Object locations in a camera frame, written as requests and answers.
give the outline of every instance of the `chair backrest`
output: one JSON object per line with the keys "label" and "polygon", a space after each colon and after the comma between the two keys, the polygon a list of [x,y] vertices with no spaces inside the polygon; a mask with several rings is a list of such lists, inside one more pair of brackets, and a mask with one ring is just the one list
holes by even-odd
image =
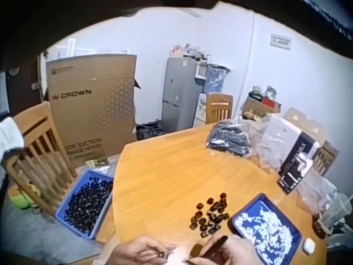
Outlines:
{"label": "chair backrest", "polygon": [[206,95],[206,124],[232,117],[233,96],[222,93]]}
{"label": "chair backrest", "polygon": [[[54,126],[49,103],[19,113],[14,121],[23,135],[25,149],[11,153],[5,170],[35,204],[54,215],[77,174]],[[40,193],[28,185],[30,182]]]}

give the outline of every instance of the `blue plastic basket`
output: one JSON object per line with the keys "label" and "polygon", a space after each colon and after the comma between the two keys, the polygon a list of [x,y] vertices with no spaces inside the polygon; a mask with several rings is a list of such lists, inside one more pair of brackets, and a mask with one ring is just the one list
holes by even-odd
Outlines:
{"label": "blue plastic basket", "polygon": [[[298,230],[298,228],[296,228],[294,226],[294,224],[292,222],[290,222],[290,220],[284,215],[284,213],[281,212],[281,210],[274,205],[269,198],[263,194],[260,193],[258,196],[256,196],[255,199],[253,199],[248,205],[246,205],[242,210],[240,210],[239,212],[237,212],[233,217],[232,217],[232,225],[234,226],[234,228],[239,232],[239,234],[243,237],[246,238],[243,233],[240,231],[240,229],[238,228],[238,226],[235,224],[235,220],[236,218],[242,214],[242,213],[248,213],[250,216],[256,216],[259,214],[259,208],[261,206],[264,206],[266,208],[268,208],[268,210],[272,211],[273,213],[275,213],[278,217],[278,219],[280,219],[280,221],[282,222],[283,225],[287,226],[291,232],[291,235],[293,237],[292,240],[292,247],[289,250],[289,253],[285,256],[285,258],[283,259],[281,265],[289,265],[291,263],[291,260],[293,259],[293,256],[295,255],[297,248],[300,244],[302,235],[300,233],[300,231]],[[271,256],[273,256],[273,253],[267,253],[268,257],[271,258]],[[258,256],[260,257],[260,259],[262,260],[262,262],[264,264],[267,264],[265,262],[265,260],[262,258],[262,256],[260,255],[260,253],[258,253]]]}
{"label": "blue plastic basket", "polygon": [[97,232],[103,222],[103,219],[106,215],[106,213],[108,212],[109,206],[111,204],[111,197],[112,197],[112,192],[109,194],[98,218],[97,221],[95,222],[95,225],[93,227],[93,230],[91,231],[90,235],[85,235],[83,233],[81,233],[80,231],[78,231],[76,228],[74,228],[73,226],[69,225],[67,222],[64,221],[64,215],[65,215],[65,210],[68,209],[68,202],[70,201],[70,198],[72,196],[73,193],[78,192],[79,189],[84,186],[86,183],[91,182],[89,180],[90,177],[95,177],[98,178],[98,182],[101,181],[112,181],[113,177],[108,176],[106,174],[102,174],[100,172],[97,171],[93,171],[93,170],[87,170],[86,173],[84,175],[81,176],[80,180],[76,183],[76,185],[73,187],[73,189],[71,190],[70,194],[65,198],[65,200],[62,202],[62,204],[60,205],[60,207],[57,209],[56,214],[55,214],[55,218],[62,223],[64,226],[68,227],[69,229],[71,229],[72,231],[74,231],[76,234],[78,234],[79,236],[83,236],[87,239],[94,239],[95,236],[97,235]]}

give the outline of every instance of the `pen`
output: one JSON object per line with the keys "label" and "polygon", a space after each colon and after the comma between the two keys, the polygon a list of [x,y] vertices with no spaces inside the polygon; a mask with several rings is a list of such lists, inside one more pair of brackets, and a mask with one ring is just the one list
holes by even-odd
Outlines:
{"label": "pen", "polygon": [[219,250],[223,244],[227,241],[228,236],[222,236],[201,258],[210,258],[217,250]]}

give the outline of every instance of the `floor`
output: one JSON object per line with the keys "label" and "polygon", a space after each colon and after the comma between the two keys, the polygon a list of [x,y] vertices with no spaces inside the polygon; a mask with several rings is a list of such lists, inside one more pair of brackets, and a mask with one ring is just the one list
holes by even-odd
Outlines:
{"label": "floor", "polygon": [[[109,158],[108,175],[114,176],[119,156]],[[77,169],[80,176],[86,167]],[[101,245],[85,240],[54,218],[19,210],[6,196],[1,220],[2,250],[27,256],[44,264],[72,263],[97,255]]]}

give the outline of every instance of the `refrigerator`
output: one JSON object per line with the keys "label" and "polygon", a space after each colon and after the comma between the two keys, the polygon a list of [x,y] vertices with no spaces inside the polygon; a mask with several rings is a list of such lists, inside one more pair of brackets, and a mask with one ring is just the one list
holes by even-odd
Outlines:
{"label": "refrigerator", "polygon": [[169,58],[165,69],[162,129],[167,133],[191,128],[197,99],[204,80],[195,78],[197,61],[192,58]]}

